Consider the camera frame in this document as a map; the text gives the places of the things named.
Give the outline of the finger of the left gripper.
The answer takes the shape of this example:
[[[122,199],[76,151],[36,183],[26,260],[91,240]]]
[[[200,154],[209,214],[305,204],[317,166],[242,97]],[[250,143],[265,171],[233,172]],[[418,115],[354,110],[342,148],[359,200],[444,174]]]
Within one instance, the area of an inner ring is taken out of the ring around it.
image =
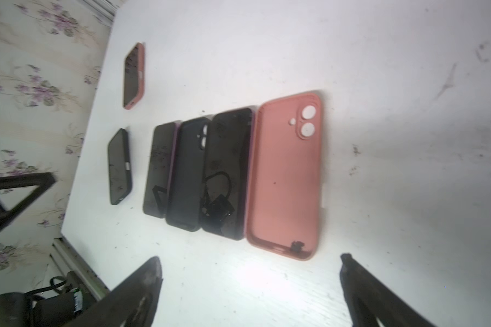
[[[50,172],[0,177],[0,232],[55,183]]]

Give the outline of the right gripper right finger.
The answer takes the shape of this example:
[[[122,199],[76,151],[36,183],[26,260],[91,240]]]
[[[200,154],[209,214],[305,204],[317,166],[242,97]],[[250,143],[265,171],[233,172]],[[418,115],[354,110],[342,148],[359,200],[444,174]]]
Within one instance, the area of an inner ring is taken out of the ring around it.
[[[432,326],[360,265],[341,255],[340,282],[353,326]]]

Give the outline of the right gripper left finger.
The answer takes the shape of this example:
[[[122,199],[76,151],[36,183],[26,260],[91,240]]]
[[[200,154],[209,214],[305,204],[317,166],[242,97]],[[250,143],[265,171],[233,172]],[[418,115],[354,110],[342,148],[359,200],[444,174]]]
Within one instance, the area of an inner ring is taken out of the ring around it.
[[[67,326],[151,326],[162,287],[159,257],[148,259],[101,301]]]

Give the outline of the black phone case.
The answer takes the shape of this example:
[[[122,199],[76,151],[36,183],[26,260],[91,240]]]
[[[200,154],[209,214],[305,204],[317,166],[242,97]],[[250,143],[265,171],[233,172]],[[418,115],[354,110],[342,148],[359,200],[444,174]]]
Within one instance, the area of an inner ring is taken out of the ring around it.
[[[166,222],[188,232],[200,228],[205,145],[210,122],[207,117],[191,119],[182,122],[177,131]]]

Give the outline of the purple smartphone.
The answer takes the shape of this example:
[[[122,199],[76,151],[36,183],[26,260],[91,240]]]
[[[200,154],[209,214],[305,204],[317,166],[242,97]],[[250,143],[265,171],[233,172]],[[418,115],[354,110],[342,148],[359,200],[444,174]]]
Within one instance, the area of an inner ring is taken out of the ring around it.
[[[254,115],[251,108],[223,112],[207,130],[200,225],[236,241],[244,238]]]

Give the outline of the black smartphone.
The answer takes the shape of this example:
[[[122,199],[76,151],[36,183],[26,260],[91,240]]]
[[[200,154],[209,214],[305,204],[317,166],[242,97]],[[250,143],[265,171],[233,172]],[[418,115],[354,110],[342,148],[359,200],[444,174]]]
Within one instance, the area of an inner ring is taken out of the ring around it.
[[[178,122],[170,122],[154,129],[143,200],[143,212],[146,215],[162,219],[166,217],[178,127]]]

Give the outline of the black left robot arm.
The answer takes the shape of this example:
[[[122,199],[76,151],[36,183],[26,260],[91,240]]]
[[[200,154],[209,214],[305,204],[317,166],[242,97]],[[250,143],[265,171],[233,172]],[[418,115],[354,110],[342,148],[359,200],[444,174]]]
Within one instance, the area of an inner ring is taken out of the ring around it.
[[[0,202],[0,232],[55,183],[49,172],[0,177],[0,191],[34,188],[18,204],[6,209]],[[80,316],[94,300],[72,275],[56,276],[46,287],[0,294],[0,326],[64,326]]]

